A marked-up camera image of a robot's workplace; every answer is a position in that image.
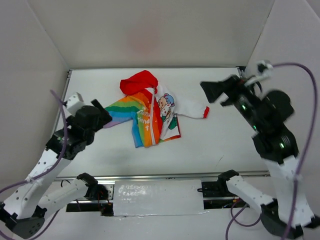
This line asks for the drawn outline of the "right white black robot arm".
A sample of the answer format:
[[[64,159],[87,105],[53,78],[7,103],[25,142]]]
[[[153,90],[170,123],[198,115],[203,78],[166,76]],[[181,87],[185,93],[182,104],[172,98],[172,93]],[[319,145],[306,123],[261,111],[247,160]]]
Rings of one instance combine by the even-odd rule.
[[[268,168],[276,196],[264,194],[234,170],[218,176],[217,192],[242,199],[259,214],[264,228],[274,236],[295,240],[303,236],[305,228],[317,228],[320,218],[299,189],[302,157],[295,136],[285,125],[294,113],[290,97],[280,90],[258,97],[247,81],[236,75],[223,81],[202,81],[200,86],[210,103],[225,94],[226,100],[221,105],[234,106],[253,128],[254,147]]]

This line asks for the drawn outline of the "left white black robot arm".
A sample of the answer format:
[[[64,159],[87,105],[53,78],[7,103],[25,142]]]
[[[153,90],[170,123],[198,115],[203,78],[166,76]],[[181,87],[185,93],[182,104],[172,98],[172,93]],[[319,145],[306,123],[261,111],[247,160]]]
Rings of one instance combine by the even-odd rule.
[[[53,133],[35,167],[25,180],[13,184],[14,193],[0,204],[0,220],[25,240],[36,235],[48,217],[70,202],[108,195],[108,190],[88,173],[81,173],[56,192],[46,193],[60,172],[93,143],[95,133],[112,120],[96,99],[91,105],[79,99],[60,105],[70,113],[63,118],[63,128]]]

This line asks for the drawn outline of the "rainbow hooded kids jacket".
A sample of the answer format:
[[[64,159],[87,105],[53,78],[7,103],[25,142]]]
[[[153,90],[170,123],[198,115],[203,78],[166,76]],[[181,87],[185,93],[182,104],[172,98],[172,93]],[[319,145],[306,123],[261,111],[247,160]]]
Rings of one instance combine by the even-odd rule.
[[[112,117],[104,128],[132,121],[131,134],[136,148],[151,147],[181,137],[178,116],[207,118],[210,108],[179,96],[161,85],[148,70],[122,79],[124,97],[105,109]]]

